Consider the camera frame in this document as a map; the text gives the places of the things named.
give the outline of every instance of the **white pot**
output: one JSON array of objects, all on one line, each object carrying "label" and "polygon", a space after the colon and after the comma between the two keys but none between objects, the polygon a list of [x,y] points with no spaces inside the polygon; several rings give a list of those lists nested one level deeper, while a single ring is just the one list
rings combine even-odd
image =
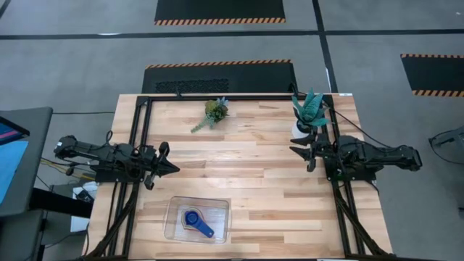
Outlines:
[{"label": "white pot", "polygon": [[298,122],[298,120],[295,120],[295,123],[293,124],[293,127],[291,128],[291,134],[293,135],[294,138],[307,137],[309,135],[309,133],[301,132],[297,127],[297,122]]}]

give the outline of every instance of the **green plant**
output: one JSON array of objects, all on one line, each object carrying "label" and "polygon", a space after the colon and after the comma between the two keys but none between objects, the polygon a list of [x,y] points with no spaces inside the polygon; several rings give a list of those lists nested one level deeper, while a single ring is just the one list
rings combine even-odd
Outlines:
[{"label": "green plant", "polygon": [[209,125],[212,128],[215,123],[220,122],[225,116],[228,116],[227,108],[228,100],[223,97],[222,99],[217,98],[215,101],[207,101],[204,105],[204,118],[203,120],[195,126],[195,128],[191,129],[192,133],[196,133],[204,126]]},{"label": "green plant", "polygon": [[315,126],[320,127],[328,123],[328,120],[324,118],[324,113],[327,108],[321,108],[320,103],[322,102],[323,94],[314,95],[314,91],[311,91],[306,95],[303,106],[298,103],[298,98],[292,96],[295,116],[299,121],[300,126]]}]

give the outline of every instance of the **blue handle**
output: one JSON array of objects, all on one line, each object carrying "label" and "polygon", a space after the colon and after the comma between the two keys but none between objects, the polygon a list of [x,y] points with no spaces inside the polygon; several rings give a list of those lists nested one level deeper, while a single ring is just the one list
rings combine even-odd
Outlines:
[{"label": "blue handle", "polygon": [[185,216],[186,224],[202,232],[205,236],[212,238],[215,234],[215,232],[199,217],[197,212],[187,211]]}]

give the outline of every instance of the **wood plank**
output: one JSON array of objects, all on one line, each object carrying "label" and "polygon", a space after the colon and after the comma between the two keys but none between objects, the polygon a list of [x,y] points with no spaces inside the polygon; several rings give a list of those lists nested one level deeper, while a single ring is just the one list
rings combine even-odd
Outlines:
[{"label": "wood plank", "polygon": [[[332,97],[337,111],[360,126],[354,98]],[[112,143],[128,142],[136,98],[133,94],[120,96]],[[168,141],[168,158],[181,171],[156,178],[152,191],[140,190],[130,259],[343,257],[334,196],[322,160],[318,159],[315,171],[308,173],[307,163],[289,150],[295,121],[290,101],[230,101],[229,117],[213,129],[204,128],[195,134],[190,130],[203,118],[203,101],[156,101],[153,105],[147,143],[159,146]],[[363,139],[351,123],[339,116],[337,120],[342,134]],[[366,182],[354,181],[352,187],[360,222],[380,247],[391,251],[378,194]],[[112,184],[101,184],[97,191],[89,249],[105,235],[112,189]],[[166,239],[164,222],[173,196],[228,201],[231,209],[226,242],[194,244]],[[347,224],[354,249],[354,234]],[[122,249],[124,232],[125,223],[117,252]]]}]

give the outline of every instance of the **black panel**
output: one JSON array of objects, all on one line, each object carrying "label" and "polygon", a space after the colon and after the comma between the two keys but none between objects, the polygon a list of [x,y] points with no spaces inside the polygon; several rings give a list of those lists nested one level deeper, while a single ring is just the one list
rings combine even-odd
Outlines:
[{"label": "black panel", "polygon": [[291,82],[296,83],[290,62],[149,68],[142,93],[282,93],[290,92]]},{"label": "black panel", "polygon": [[284,18],[282,0],[159,0],[155,20]]},{"label": "black panel", "polygon": [[402,58],[413,91],[464,91],[464,59],[438,57]]}]

